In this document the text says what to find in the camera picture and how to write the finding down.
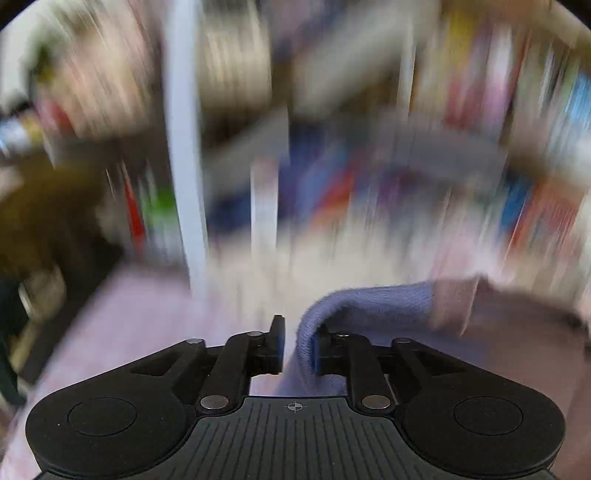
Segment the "mauve and lilac knit sweater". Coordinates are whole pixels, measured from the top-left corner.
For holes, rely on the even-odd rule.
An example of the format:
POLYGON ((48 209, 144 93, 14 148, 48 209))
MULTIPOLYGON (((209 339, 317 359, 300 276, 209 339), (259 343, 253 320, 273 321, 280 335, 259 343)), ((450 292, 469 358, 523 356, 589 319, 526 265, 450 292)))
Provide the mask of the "mauve and lilac knit sweater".
POLYGON ((589 478, 590 328, 577 312, 483 277, 337 291, 301 318, 277 396, 345 393, 344 378, 312 371, 311 337, 322 326, 380 346, 408 337, 540 391, 566 419, 553 472, 589 478))

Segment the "pink checked cartoon table mat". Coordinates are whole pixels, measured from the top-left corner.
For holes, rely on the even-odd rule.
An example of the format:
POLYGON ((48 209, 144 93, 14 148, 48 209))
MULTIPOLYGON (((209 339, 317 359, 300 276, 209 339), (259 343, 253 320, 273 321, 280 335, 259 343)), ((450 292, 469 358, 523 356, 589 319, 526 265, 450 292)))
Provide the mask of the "pink checked cartoon table mat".
POLYGON ((235 299, 214 289, 194 294, 179 278, 131 268, 112 274, 76 315, 12 421, 1 477, 33 479, 39 473, 24 426, 32 407, 50 393, 187 338, 215 346, 233 334, 270 326, 273 314, 263 306, 240 315, 235 299))

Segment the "olive brown garment pile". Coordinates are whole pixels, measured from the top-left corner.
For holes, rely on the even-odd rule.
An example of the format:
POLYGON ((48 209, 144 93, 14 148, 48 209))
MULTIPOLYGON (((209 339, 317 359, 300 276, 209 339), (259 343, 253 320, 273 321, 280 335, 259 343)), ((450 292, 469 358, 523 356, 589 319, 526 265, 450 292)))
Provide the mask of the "olive brown garment pile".
POLYGON ((104 173, 85 163, 52 165, 44 154, 1 161, 1 276, 23 280, 57 267, 92 276, 121 254, 98 219, 104 173))

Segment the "wooden bookshelf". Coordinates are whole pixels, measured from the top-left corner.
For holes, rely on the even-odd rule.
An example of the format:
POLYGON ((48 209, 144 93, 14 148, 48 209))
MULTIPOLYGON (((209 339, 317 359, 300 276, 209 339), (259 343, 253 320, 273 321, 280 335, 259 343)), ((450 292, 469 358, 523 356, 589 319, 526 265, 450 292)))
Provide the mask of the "wooden bookshelf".
POLYGON ((171 1, 189 285, 589 276, 586 1, 171 1))

